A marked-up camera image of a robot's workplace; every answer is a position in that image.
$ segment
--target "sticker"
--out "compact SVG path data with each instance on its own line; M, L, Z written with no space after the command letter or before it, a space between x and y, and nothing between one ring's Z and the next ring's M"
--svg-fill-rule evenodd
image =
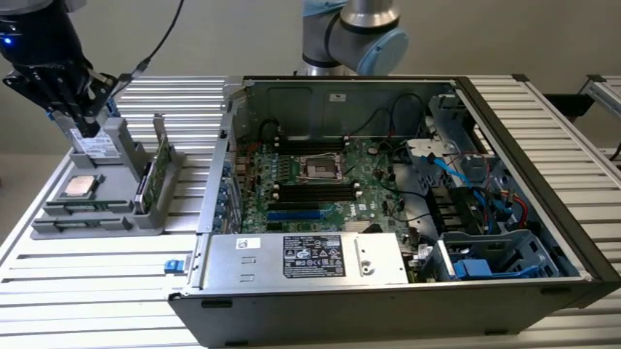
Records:
M117 151L115 143L105 130L101 130L98 135L93 138L82 137L79 129L71 129L74 138L81 145L85 153L91 159L110 159L118 158L119 152Z
M238 238L235 249L259 249L261 238Z
M332 93L330 94L330 102L346 102L348 95L344 93Z
M282 274L286 278L346 275L341 235L285 236L282 246Z

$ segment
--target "white wall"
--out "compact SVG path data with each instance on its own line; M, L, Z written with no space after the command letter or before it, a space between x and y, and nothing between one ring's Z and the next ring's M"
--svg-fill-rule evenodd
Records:
M397 73L525 73L547 92L576 92L588 73L621 75L619 0L401 0L410 51ZM130 71L161 39L174 0L90 0L73 15L99 71ZM288 74L301 56L301 0L187 0L150 75ZM10 65L0 62L0 72ZM0 87L0 152L60 153L42 111ZM612 145L621 123L581 122Z

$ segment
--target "workbench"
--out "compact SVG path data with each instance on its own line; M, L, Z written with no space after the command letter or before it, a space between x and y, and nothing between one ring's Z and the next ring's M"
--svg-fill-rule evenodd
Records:
M532 83L472 76L474 86L605 256L621 270L621 173ZM35 241L31 220L73 166L55 170L0 247L0 348L201 348L166 303L186 283L163 265L185 258L195 230L222 118L223 77L137 80L119 109L137 141L157 146L154 113L187 154L166 234ZM620 348L621 291L561 310L517 336L310 345L297 348Z

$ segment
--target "metal case frame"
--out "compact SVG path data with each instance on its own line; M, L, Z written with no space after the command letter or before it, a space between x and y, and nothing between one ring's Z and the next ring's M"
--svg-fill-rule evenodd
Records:
M465 76L247 76L253 81L452 81L481 131L543 220L584 270L581 277L524 281L357 286L289 292L218 293L201 289L210 235L199 238L187 288L169 296L177 315L210 348L302 342L515 334L548 314L583 308L615 291L621 277L563 204L517 141ZM211 173L210 181L221 180Z

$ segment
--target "motherboard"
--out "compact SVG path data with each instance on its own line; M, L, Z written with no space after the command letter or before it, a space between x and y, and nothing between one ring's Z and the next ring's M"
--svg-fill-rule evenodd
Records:
M381 186L396 187L385 140L356 139L342 150L309 145L309 154L277 145L250 145L237 160L243 233L370 229L406 236L400 194Z

